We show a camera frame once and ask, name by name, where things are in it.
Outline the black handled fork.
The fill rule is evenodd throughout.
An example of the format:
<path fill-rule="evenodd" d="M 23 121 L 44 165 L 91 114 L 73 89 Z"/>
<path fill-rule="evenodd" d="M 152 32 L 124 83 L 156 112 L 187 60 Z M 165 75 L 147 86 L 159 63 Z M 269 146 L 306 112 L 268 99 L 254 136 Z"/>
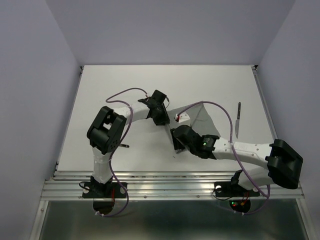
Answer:
<path fill-rule="evenodd" d="M 119 147 L 123 147 L 123 148 L 129 148 L 130 146 L 127 144 L 120 144 Z"/>

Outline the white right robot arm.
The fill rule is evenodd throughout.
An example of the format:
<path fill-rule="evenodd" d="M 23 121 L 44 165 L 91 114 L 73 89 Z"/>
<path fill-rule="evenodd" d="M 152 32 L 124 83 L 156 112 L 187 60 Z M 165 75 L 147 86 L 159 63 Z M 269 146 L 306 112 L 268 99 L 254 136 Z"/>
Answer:
<path fill-rule="evenodd" d="M 190 126 L 171 130 L 174 143 L 201 159 L 235 160 L 240 166 L 230 180 L 231 192 L 242 195 L 260 186 L 299 186 L 303 158 L 284 140 L 271 144 L 230 142 L 216 135 L 199 135 Z"/>

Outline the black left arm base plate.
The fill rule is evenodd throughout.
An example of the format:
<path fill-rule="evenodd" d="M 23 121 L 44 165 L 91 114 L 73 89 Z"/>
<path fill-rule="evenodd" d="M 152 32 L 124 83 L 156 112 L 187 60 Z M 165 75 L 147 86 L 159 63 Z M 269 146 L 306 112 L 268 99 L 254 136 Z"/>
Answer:
<path fill-rule="evenodd" d="M 81 181 L 79 187 L 82 189 L 84 199 L 125 199 L 125 190 L 117 182 L 108 182 L 103 186 L 94 185 L 92 182 Z"/>

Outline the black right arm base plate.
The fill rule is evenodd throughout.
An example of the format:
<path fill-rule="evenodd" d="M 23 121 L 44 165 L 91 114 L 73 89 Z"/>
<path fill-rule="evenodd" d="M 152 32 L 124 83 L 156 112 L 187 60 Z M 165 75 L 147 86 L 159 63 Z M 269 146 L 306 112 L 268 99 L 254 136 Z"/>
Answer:
<path fill-rule="evenodd" d="M 248 194 L 249 197 L 259 197 L 260 193 L 252 189 L 247 190 L 238 184 L 231 184 L 230 181 L 216 181 L 214 183 L 213 192 L 218 198 L 235 198 L 244 197 Z"/>

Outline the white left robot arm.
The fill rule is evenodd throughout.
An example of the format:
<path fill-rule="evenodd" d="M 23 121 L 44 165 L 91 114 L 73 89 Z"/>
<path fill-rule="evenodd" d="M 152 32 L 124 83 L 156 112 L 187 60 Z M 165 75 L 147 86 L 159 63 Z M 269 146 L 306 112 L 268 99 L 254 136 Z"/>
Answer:
<path fill-rule="evenodd" d="M 117 109 L 103 106 L 86 134 L 93 151 L 93 173 L 90 182 L 94 185 L 95 193 L 100 197 L 106 197 L 111 193 L 109 182 L 114 176 L 111 160 L 128 134 L 132 123 L 146 119 L 152 119 L 156 126 L 165 126 L 170 123 L 164 104 L 167 99 L 167 95 L 159 90 L 155 90 L 152 95 L 146 94 L 145 98 L 132 104 L 107 98 L 108 104 L 122 103 L 125 106 Z"/>

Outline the black handled knife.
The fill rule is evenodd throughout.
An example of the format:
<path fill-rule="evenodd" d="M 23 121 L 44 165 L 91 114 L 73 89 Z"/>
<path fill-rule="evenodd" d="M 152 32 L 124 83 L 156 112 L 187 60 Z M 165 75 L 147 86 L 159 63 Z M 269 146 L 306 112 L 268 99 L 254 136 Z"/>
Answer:
<path fill-rule="evenodd" d="M 238 107 L 237 107 L 237 117 L 236 117 L 236 121 L 235 121 L 235 136 L 238 139 L 239 138 L 239 128 L 240 128 L 240 118 L 241 118 L 241 106 L 242 103 L 239 102 L 238 103 Z"/>

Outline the grey cloth napkin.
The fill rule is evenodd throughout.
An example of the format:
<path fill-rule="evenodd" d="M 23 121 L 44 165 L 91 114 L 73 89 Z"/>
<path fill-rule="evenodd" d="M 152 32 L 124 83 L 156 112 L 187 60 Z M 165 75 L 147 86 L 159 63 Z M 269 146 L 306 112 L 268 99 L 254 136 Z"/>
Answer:
<path fill-rule="evenodd" d="M 169 134 L 169 138 L 171 139 L 171 142 L 172 142 L 172 137 L 170 134 L 170 129 L 175 129 L 179 126 L 179 124 L 175 121 L 175 116 L 185 108 L 187 108 L 187 105 L 167 111 L 168 116 L 170 118 L 170 123 L 166 125 L 166 128 L 167 128 L 166 131 Z M 191 128 L 200 136 L 202 135 L 214 135 L 218 137 L 221 136 L 203 103 L 193 106 L 192 108 L 186 110 L 185 112 L 186 114 L 188 114 L 190 118 L 190 121 L 188 123 L 190 123 Z"/>

